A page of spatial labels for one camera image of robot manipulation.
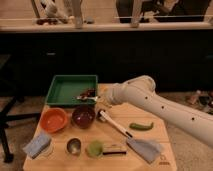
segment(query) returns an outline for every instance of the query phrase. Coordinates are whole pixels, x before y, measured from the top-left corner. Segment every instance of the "red object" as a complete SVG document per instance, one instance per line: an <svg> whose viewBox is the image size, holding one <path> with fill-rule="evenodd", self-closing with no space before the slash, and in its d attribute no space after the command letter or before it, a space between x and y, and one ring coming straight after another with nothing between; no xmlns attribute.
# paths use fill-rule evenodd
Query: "red object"
<svg viewBox="0 0 213 171"><path fill-rule="evenodd" d="M66 126L68 122L67 113L61 108L50 108L42 114L40 126L48 132L54 133Z"/></svg>

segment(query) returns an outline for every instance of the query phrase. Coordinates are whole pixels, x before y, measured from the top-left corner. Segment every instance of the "bowl rim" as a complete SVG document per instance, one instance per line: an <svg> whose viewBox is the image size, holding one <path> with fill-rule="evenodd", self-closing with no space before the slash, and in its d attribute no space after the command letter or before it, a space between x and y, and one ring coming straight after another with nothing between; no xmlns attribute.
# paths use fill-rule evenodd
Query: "bowl rim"
<svg viewBox="0 0 213 171"><path fill-rule="evenodd" d="M76 124L76 122L75 122L75 117L76 117L76 115L78 114L78 112L84 111L85 108L89 109L88 112L89 112L90 114L92 114L92 120L91 120L91 123L90 123L90 124L88 124L87 126L83 126L83 127L82 127L82 126ZM78 126L79 128L81 128L81 129L87 129L87 128L89 128L89 127L92 125L92 123L93 123L94 120L95 120L95 117L96 117L96 113L95 113L94 107L91 107L90 105L79 105L79 106L77 106L77 107L74 109L74 111L72 112L71 122L72 122L74 125L77 125L77 126Z"/></svg>
<svg viewBox="0 0 213 171"><path fill-rule="evenodd" d="M51 116L51 115L58 115L58 116L61 116L61 117L63 117L63 123L59 126L59 127L55 127L54 129L47 129L47 127L45 126L45 124L46 124L46 122L47 122L47 118L49 117L49 116ZM41 120L40 120L40 127L44 130L44 131L46 131L46 132L48 132L48 133L54 133L54 132L56 132L56 131L58 131L58 130L60 130L60 129L62 129L62 128L64 128L66 125L67 125L67 123L68 123L68 115L67 115L67 112L64 110L64 109L62 109L62 108L59 108L59 107L54 107L54 108L49 108L49 109L47 109L46 111L44 111L43 113L42 113L42 116L41 116Z"/></svg>

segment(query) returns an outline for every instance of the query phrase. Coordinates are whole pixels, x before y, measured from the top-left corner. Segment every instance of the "wooden table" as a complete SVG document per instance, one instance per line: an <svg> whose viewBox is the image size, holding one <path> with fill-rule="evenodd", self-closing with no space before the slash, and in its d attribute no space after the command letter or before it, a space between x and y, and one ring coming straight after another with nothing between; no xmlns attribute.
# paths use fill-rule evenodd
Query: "wooden table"
<svg viewBox="0 0 213 171"><path fill-rule="evenodd" d="M108 85L99 85L103 91ZM67 110L69 117L73 109ZM73 126L70 122L62 130L51 134L53 152L48 157L38 156L32 160L27 157L24 163L25 171L142 171L142 170L177 170L172 148L169 142L167 131L163 120L151 113L136 108L130 104L113 106L109 109L110 116L118 123L123 125L135 138L157 140L164 147L164 151L155 162L148 164L139 155L125 144L126 137L119 133L108 123L94 121L89 129L80 129ZM128 125L131 122L137 122L144 125L154 122L154 128L149 131L130 130ZM35 135L39 134L41 128L38 124ZM66 152L66 143L71 138L79 138L82 142L80 156L71 156ZM122 143L127 147L127 155L120 156L102 156L99 158L90 158L87 156L85 148L93 140L100 140L104 143Z"/></svg>

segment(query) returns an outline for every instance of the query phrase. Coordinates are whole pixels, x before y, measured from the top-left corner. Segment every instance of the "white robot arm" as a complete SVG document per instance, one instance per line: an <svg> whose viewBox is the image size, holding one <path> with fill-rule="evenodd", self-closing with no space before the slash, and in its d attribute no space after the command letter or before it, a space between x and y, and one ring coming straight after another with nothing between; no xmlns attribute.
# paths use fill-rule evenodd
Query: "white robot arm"
<svg viewBox="0 0 213 171"><path fill-rule="evenodd" d="M40 0L40 3L44 7L44 12L49 18L58 18L62 23L68 23L68 16L58 10L55 2L52 0Z"/></svg>
<svg viewBox="0 0 213 171"><path fill-rule="evenodd" d="M149 76L114 84L107 90L105 98L112 105L128 102L149 111L213 147L213 117L158 96L155 82Z"/></svg>

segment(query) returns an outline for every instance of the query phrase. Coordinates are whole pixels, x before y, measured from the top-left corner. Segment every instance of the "green cucumber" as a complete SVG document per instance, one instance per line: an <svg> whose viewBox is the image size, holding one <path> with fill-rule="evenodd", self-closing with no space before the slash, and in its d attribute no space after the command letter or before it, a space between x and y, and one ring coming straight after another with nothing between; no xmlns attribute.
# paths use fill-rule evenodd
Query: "green cucumber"
<svg viewBox="0 0 213 171"><path fill-rule="evenodd" d="M139 131L147 131L154 127L154 123L152 122L150 125L141 125L141 124L133 122L133 123L129 124L129 127L131 129L135 129L135 130L139 130Z"/></svg>

